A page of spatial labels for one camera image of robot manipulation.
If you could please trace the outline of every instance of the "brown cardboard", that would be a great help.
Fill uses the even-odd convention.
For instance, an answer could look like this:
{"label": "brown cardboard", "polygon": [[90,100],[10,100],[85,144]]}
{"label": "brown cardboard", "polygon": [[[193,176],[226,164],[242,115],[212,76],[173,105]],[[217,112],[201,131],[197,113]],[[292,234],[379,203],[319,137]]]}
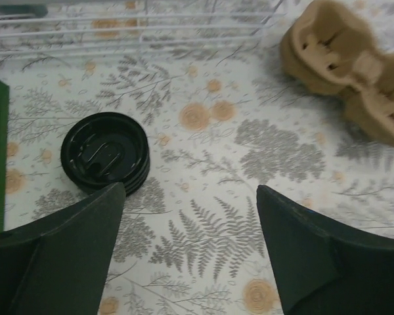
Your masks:
{"label": "brown cardboard", "polygon": [[394,146],[394,54],[341,3],[314,0],[280,44],[284,71],[312,92],[345,101],[344,116]]}

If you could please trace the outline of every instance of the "white wire rack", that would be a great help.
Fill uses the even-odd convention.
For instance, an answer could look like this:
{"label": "white wire rack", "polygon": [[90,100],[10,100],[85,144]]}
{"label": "white wire rack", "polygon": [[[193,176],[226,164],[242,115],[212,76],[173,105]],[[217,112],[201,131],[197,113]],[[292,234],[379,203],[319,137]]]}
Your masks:
{"label": "white wire rack", "polygon": [[44,18],[0,15],[0,58],[243,45],[265,35],[264,29],[274,11],[269,3],[269,0],[139,0],[48,4],[49,13]]}

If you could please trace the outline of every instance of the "gray leaf pattern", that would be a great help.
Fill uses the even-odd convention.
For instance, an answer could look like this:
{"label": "gray leaf pattern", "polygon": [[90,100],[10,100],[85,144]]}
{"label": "gray leaf pattern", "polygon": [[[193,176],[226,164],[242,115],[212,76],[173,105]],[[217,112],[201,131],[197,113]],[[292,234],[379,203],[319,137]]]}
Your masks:
{"label": "gray leaf pattern", "polygon": [[185,281],[173,280],[172,276],[165,272],[157,272],[150,278],[146,287],[162,287],[165,296],[179,299],[190,294],[191,286]]}
{"label": "gray leaf pattern", "polygon": [[165,299],[160,299],[157,305],[160,306],[157,315],[178,315],[178,313]]}
{"label": "gray leaf pattern", "polygon": [[81,192],[74,194],[69,190],[62,191],[53,188],[46,196],[42,195],[37,201],[35,201],[37,209],[33,210],[32,219],[37,220],[42,217],[46,217],[47,215],[50,215],[55,211],[75,204],[76,202],[82,200],[84,197],[85,194]]}
{"label": "gray leaf pattern", "polygon": [[123,97],[128,95],[136,102],[136,110],[143,115],[145,125],[153,124],[160,115],[164,102],[171,100],[171,80],[169,72],[147,60],[125,55],[118,63],[118,73],[111,73],[105,88],[97,98],[105,101],[106,106],[118,109]]}
{"label": "gray leaf pattern", "polygon": [[248,198],[248,210],[245,217],[226,202],[216,198],[226,214],[226,219],[201,208],[194,200],[191,207],[193,219],[180,211],[179,216],[184,230],[169,221],[171,240],[161,237],[161,245],[155,247],[150,258],[151,263],[166,263],[182,271],[186,262],[188,272],[203,277],[208,264],[214,261],[213,279],[216,281],[224,267],[229,264],[229,274],[235,278],[240,265],[253,252],[265,256],[264,238],[261,229],[255,229],[257,219],[255,209]]}
{"label": "gray leaf pattern", "polygon": [[9,113],[8,135],[26,144],[39,142],[50,134],[64,136],[77,120],[101,111],[96,100],[68,100],[62,104],[53,94],[37,87],[29,89],[23,99],[23,111],[13,109]]}
{"label": "gray leaf pattern", "polygon": [[125,262],[127,257],[143,258],[148,253],[155,233],[144,216],[164,213],[164,198],[159,181],[150,177],[138,192],[127,199],[114,247],[113,259],[117,263]]}
{"label": "gray leaf pattern", "polygon": [[280,175],[301,182],[308,175],[316,179],[325,170],[324,154],[314,144],[300,144],[292,131],[279,129],[268,120],[244,120],[235,143],[250,151],[241,159],[244,174],[260,183]]}
{"label": "gray leaf pattern", "polygon": [[321,208],[320,212],[357,228],[394,226],[394,179],[369,180],[366,185],[355,179],[334,193],[342,197],[337,207]]}
{"label": "gray leaf pattern", "polygon": [[196,157],[186,150],[179,150],[178,152],[166,150],[162,152],[162,159],[167,163],[184,161],[187,169],[198,167],[202,176],[206,176],[210,173],[219,173],[221,175],[217,181],[219,185],[227,183],[245,184],[251,191],[253,190],[253,188],[239,176],[238,170],[232,166],[232,161],[225,156],[216,160],[213,154],[206,150],[203,150],[203,157]]}
{"label": "gray leaf pattern", "polygon": [[220,285],[207,287],[204,291],[199,291],[184,301],[200,307],[204,315],[224,315],[226,314],[224,306],[232,303],[230,291]]}
{"label": "gray leaf pattern", "polygon": [[348,158],[357,163],[371,165],[376,169],[383,167],[385,171],[394,168],[394,148],[353,137],[341,139],[336,157]]}
{"label": "gray leaf pattern", "polygon": [[300,81],[286,75],[282,70],[277,44],[262,51],[268,56],[268,62],[263,65],[268,75],[252,80],[259,106],[280,106],[282,110],[290,108],[317,110],[327,102],[331,110],[342,107],[338,98],[313,95]]}
{"label": "gray leaf pattern", "polygon": [[66,61],[64,61],[61,58],[50,56],[48,54],[39,54],[39,56],[37,58],[28,59],[26,64],[22,67],[21,71],[25,72],[25,70],[31,69],[32,67],[34,67],[35,65],[38,65],[38,64],[46,65],[51,61],[56,61],[59,64],[63,64],[65,66],[67,66],[68,68],[71,68],[71,65],[69,65],[69,63],[67,63]]}
{"label": "gray leaf pattern", "polygon": [[131,315],[152,315],[153,310],[151,308],[145,307],[143,299],[136,294],[134,286],[131,288],[129,294],[126,294],[125,297],[127,305],[127,311]]}

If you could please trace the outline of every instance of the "floral paper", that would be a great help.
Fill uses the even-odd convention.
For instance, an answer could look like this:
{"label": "floral paper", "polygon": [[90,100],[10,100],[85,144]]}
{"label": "floral paper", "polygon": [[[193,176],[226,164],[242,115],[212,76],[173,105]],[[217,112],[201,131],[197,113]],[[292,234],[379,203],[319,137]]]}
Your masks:
{"label": "floral paper", "polygon": [[[172,2],[152,10],[187,4]],[[101,315],[282,314],[255,208],[258,184],[394,238],[394,148],[367,141],[342,121],[338,100],[309,94],[280,69],[278,43],[309,1],[250,2],[276,11],[262,44],[0,60],[11,86],[7,229],[84,198],[59,161],[79,119],[121,112],[148,135],[150,174],[125,203]],[[394,0],[346,3],[394,50]]]}

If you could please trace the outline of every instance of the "orange flower print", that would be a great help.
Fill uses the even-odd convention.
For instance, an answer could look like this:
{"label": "orange flower print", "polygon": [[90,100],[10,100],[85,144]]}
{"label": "orange flower print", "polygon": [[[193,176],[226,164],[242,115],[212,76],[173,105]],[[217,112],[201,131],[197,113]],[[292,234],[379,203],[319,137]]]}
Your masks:
{"label": "orange flower print", "polygon": [[87,75],[93,75],[93,73],[95,72],[96,67],[97,67],[97,63],[96,62],[94,62],[92,60],[86,61],[86,63],[85,63],[85,72],[86,72],[86,74]]}
{"label": "orange flower print", "polygon": [[197,68],[197,66],[190,65],[188,67],[187,74],[190,77],[196,77],[198,75],[198,68]]}
{"label": "orange flower print", "polygon": [[6,172],[6,194],[19,191],[25,184],[25,176],[17,169],[9,169]]}
{"label": "orange flower print", "polygon": [[334,171],[333,173],[333,178],[336,182],[343,184],[344,180],[345,180],[345,176],[344,173],[342,172],[338,172],[338,171]]}
{"label": "orange flower print", "polygon": [[[118,28],[120,22],[118,20],[95,20],[92,22],[92,28]],[[119,31],[98,31],[95,33],[97,37],[115,38],[118,36]]]}
{"label": "orange flower print", "polygon": [[227,100],[220,100],[210,109],[211,116],[219,121],[230,120],[235,116],[235,105]]}
{"label": "orange flower print", "polygon": [[165,135],[164,133],[160,133],[160,134],[158,134],[158,140],[159,140],[160,146],[167,146],[169,141],[171,141],[171,137]]}
{"label": "orange flower print", "polygon": [[191,103],[179,113],[180,124],[191,131],[202,131],[210,123],[210,113],[201,103]]}
{"label": "orange flower print", "polygon": [[69,87],[72,85],[72,79],[66,79],[63,75],[59,74],[59,77],[61,77],[61,80],[58,82],[59,87]]}
{"label": "orange flower print", "polygon": [[41,154],[41,160],[45,164],[50,164],[53,159],[53,153],[50,150],[44,150]]}
{"label": "orange flower print", "polygon": [[136,8],[136,1],[127,1],[125,3],[125,8],[127,10],[134,10]]}
{"label": "orange flower print", "polygon": [[207,89],[210,93],[219,92],[222,89],[222,83],[217,79],[210,80]]}
{"label": "orange flower print", "polygon": [[99,306],[99,315],[116,315],[120,302],[116,297],[102,299]]}
{"label": "orange flower print", "polygon": [[15,142],[9,142],[7,144],[7,157],[11,158],[19,152],[19,144]]}
{"label": "orange flower print", "polygon": [[181,184],[181,190],[184,192],[188,192],[190,190],[190,184],[187,182],[184,182]]}
{"label": "orange flower print", "polygon": [[264,314],[278,306],[278,294],[265,280],[254,279],[244,288],[245,307],[254,314]]}

